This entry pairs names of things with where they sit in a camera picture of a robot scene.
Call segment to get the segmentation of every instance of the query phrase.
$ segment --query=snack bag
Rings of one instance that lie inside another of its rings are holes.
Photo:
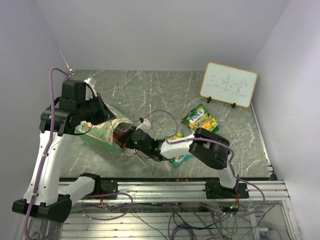
[[[192,132],[195,132],[197,128],[204,128],[210,132],[216,132],[219,130],[217,120],[210,115],[202,103],[192,109],[181,120],[181,123],[191,129]]]
[[[176,135],[169,137],[168,140],[176,140],[176,139],[182,139],[184,137],[183,133],[181,131],[178,131]],[[172,163],[176,168],[179,167],[181,164],[183,164],[187,159],[192,157],[192,155],[182,155],[182,156],[175,156],[169,160],[170,163]]]

